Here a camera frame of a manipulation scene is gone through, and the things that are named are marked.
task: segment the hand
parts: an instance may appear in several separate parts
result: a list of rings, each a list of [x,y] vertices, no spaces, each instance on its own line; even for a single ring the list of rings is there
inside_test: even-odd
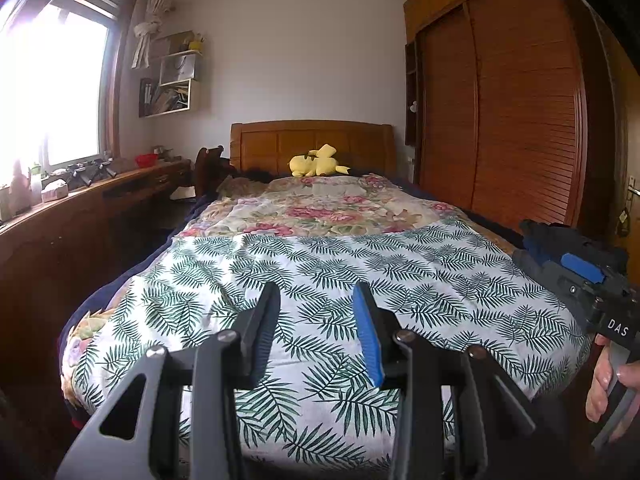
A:
[[[595,370],[593,371],[593,381],[587,394],[587,404],[585,407],[587,418],[591,422],[598,422],[600,417],[607,411],[607,388],[613,377],[613,370],[609,363],[609,343],[610,341],[598,334],[595,339],[596,345],[604,346],[598,358]],[[640,361],[622,365],[618,369],[618,380],[629,388],[640,390]],[[617,428],[611,434],[610,440],[616,440],[622,436],[631,425],[640,407],[640,393],[631,403],[628,412],[622,418]]]

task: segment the wooden headboard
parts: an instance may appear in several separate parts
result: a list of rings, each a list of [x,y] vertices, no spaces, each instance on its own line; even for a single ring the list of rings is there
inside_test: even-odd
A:
[[[343,166],[396,174],[396,144],[390,124],[351,121],[266,121],[231,125],[231,164],[239,171],[290,173],[289,161],[323,144]]]

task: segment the wall-mounted cabinet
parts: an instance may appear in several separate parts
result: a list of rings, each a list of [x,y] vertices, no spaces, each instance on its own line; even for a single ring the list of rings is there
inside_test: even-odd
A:
[[[198,104],[198,79],[202,53],[187,50],[154,60],[157,74],[140,80],[139,117],[158,117],[194,110]]]

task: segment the white wall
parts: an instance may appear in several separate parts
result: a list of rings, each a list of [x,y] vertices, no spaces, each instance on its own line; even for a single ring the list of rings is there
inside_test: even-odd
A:
[[[131,62],[135,51],[137,38],[133,34],[133,27],[145,19],[146,0],[136,0],[131,24],[127,35],[124,65],[120,78],[120,113],[118,115],[118,130],[120,133],[120,155],[133,158],[140,153],[148,153],[152,145],[149,119],[138,117],[138,93],[140,78],[148,74],[146,70],[132,70]]]
[[[147,119],[154,144],[228,156],[232,123],[333,119],[392,124],[404,152],[401,1],[199,0],[163,32],[190,29],[206,38],[200,108]]]

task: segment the tissue box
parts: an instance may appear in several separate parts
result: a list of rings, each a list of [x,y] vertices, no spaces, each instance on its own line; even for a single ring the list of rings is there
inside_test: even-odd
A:
[[[47,184],[45,189],[42,190],[42,201],[43,202],[52,202],[53,200],[58,200],[60,198],[64,198],[69,194],[69,188],[66,185],[64,180],[54,180]]]

